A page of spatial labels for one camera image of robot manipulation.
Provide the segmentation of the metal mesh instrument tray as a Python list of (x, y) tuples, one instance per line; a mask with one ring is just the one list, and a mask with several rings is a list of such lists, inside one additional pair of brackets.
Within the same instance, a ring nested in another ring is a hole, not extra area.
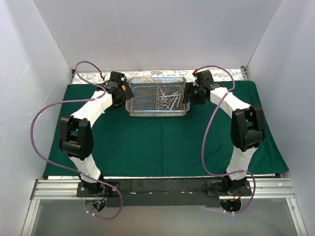
[[(126, 110), (133, 117), (180, 117), (186, 115), (190, 105), (183, 104), (186, 79), (184, 77), (134, 77), (128, 80), (134, 97), (126, 102)], [(158, 87), (168, 92), (181, 91), (180, 108), (174, 111), (157, 110), (155, 98)]]

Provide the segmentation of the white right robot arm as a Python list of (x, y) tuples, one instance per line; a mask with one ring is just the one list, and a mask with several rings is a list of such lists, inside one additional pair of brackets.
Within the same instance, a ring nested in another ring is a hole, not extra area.
[(261, 106), (252, 106), (215, 82), (210, 70), (196, 69), (195, 81), (185, 84), (183, 103), (204, 105), (206, 101), (216, 105), (231, 118), (230, 137), (233, 152), (230, 163), (222, 178), (221, 189), (227, 195), (234, 195), (245, 187), (247, 173), (253, 154), (266, 139), (265, 117)]

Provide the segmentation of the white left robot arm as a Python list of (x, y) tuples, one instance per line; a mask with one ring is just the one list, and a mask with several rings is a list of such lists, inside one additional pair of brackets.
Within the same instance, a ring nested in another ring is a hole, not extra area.
[(119, 106), (134, 97), (125, 74), (110, 72), (109, 79), (102, 83), (78, 111), (60, 119), (59, 149), (64, 152), (80, 172), (85, 190), (95, 197), (101, 196), (105, 185), (101, 170), (96, 166), (92, 151), (94, 140), (92, 127), (96, 120), (111, 106)]

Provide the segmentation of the green surgical cloth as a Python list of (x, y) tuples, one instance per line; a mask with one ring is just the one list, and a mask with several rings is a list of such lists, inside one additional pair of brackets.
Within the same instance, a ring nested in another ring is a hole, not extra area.
[[(251, 105), (261, 105), (251, 81), (236, 81), (233, 94)], [(90, 98), (91, 85), (69, 85), (64, 100)], [(207, 175), (201, 163), (203, 136), (216, 105), (190, 105), (182, 117), (131, 117), (124, 105), (111, 107), (92, 127), (93, 158), (107, 177), (189, 177)], [(225, 172), (233, 152), (230, 117), (218, 110), (205, 146), (205, 164), (214, 174)], [(289, 170), (266, 123), (266, 140), (254, 153), (252, 174), (275, 174)], [(49, 160), (75, 168), (59, 149), (59, 123)]]

